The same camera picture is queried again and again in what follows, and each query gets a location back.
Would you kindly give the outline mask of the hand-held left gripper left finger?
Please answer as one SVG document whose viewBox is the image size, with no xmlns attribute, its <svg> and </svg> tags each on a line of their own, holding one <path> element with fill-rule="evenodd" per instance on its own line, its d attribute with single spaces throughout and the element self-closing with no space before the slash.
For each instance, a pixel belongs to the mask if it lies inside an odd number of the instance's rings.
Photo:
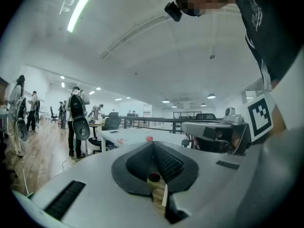
<svg viewBox="0 0 304 228">
<path fill-rule="evenodd" d="M 112 177 L 125 192 L 151 197 L 152 187 L 147 183 L 153 163 L 154 143 L 146 142 L 118 157 L 112 164 Z"/>
</svg>

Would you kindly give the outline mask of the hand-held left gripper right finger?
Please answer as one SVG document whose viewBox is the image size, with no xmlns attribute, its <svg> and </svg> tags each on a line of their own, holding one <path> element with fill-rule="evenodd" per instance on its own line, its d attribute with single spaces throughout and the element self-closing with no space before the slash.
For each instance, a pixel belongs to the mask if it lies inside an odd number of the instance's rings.
<svg viewBox="0 0 304 228">
<path fill-rule="evenodd" d="M 188 190 L 199 175 L 198 164 L 190 157 L 160 142 L 153 143 L 153 160 L 170 194 Z"/>
</svg>

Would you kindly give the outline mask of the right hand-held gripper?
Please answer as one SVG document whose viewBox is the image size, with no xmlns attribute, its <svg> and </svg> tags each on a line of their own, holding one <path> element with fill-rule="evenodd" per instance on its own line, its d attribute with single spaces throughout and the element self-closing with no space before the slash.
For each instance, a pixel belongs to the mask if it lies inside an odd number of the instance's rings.
<svg viewBox="0 0 304 228">
<path fill-rule="evenodd" d="M 195 137 L 201 151 L 243 155 L 252 144 L 274 127 L 274 100 L 262 94 L 236 113 L 230 107 L 221 120 L 196 120 L 181 124 L 181 130 Z"/>
</svg>

